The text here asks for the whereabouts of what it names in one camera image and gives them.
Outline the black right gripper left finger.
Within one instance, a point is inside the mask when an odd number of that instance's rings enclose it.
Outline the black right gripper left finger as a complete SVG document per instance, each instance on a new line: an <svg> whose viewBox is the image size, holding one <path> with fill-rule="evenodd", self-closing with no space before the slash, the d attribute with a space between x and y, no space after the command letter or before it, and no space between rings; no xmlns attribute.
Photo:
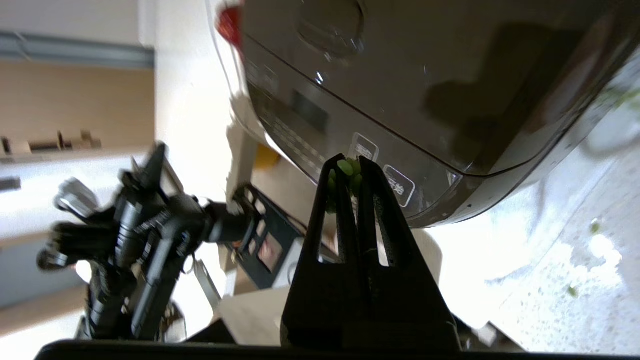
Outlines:
<svg viewBox="0 0 640 360"><path fill-rule="evenodd" d="M340 349L345 329L362 315L358 231L341 153L322 167L308 230L280 326L283 347ZM319 260L329 200L336 208L340 262Z"/></svg>

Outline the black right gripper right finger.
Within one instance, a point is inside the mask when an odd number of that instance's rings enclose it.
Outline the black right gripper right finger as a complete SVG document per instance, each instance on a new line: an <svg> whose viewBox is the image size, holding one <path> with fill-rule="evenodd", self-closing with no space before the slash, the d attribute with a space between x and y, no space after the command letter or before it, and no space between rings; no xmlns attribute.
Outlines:
<svg viewBox="0 0 640 360"><path fill-rule="evenodd" d="M359 157L365 332L377 347L460 350L457 325L382 169Z"/></svg>

